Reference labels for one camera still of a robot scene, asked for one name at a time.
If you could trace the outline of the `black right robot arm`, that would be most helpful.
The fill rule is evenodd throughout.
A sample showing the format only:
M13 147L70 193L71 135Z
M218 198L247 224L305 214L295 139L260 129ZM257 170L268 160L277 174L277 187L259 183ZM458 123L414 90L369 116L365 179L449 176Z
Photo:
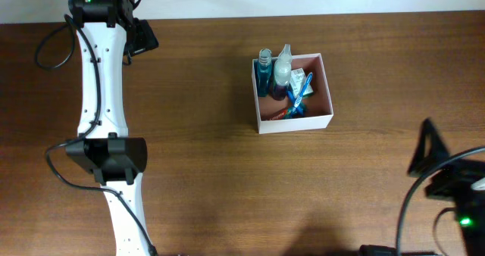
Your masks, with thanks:
M407 174L416 181L407 191L396 226L395 246L361 245L358 255L404 255L402 231L405 215L413 195L425 180L425 196L437 201L452 201L454 205L442 209L433 221L433 240L444 255L437 239L437 224L442 215L452 212L458 223L468 255L484 254L484 162L470 156L484 152L477 146L451 155L438 129L430 118L420 128L420 136Z

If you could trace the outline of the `blue mouthwash bottle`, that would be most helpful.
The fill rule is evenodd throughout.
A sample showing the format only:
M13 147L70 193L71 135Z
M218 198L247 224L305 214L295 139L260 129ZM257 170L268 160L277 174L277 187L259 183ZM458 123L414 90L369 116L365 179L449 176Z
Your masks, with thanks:
M257 62L257 92L258 97L265 97L269 92L272 74L272 52L264 48L259 52Z

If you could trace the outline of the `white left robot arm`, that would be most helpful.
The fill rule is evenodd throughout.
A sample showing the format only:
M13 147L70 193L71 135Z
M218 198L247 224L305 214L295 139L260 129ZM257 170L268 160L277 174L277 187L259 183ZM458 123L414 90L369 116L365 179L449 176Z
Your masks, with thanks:
M158 47L148 23L133 16L140 2L69 0L66 18L80 44L83 99L77 138L65 150L106 198L117 255L158 253L142 205L147 145L129 135L123 102L123 65Z

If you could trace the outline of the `blue disposable razor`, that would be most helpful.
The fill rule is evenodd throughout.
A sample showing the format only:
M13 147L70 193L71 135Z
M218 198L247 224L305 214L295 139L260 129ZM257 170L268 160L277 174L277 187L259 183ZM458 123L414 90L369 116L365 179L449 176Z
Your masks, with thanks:
M294 94L290 90L287 91L286 94L287 94L289 100L291 101L291 106L288 109L288 111L290 112L290 116L291 117L295 117L295 116L303 117L305 115L305 112L307 111L305 104L301 101L299 103L299 106L295 107L296 97L294 96Z

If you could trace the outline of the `green white soap box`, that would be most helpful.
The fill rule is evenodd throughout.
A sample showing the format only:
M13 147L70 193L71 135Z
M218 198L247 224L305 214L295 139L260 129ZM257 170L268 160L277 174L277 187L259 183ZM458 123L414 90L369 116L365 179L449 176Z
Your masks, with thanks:
M291 71L291 77L290 77L289 84L290 84L290 87L291 87L291 90L292 90L292 94L295 97L300 93L302 87L305 84L306 79L307 79L307 75L302 68L298 68L298 69ZM313 94L314 94L313 88L311 87L311 85L308 85L304 94L303 94L303 97L307 98L307 97L309 97Z

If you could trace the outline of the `clear purple spray bottle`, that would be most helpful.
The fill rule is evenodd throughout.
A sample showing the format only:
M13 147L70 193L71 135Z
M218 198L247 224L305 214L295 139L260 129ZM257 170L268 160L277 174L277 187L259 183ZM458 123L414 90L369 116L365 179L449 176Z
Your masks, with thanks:
M285 44L274 64L272 85L272 97L274 100L282 101L286 97L286 91L291 78L292 61L291 45Z

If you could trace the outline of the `blue white toothbrush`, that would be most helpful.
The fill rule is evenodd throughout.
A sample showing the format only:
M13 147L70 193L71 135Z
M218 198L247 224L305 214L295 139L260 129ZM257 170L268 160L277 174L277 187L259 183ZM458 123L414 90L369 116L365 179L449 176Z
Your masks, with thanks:
M301 88L299 94L296 96L295 101L293 103L293 113L296 113L298 107L300 106L302 99L303 99L303 95L305 94L306 89L310 85L312 78L313 78L313 73L310 73L306 77L305 82L303 83L302 88Z

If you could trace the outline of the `red green toothpaste tube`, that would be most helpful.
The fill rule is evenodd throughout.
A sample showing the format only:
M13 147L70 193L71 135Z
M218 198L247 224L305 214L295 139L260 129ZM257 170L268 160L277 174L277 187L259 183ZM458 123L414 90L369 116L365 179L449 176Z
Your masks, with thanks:
M285 108L270 116L268 120L287 120L299 114L298 108Z

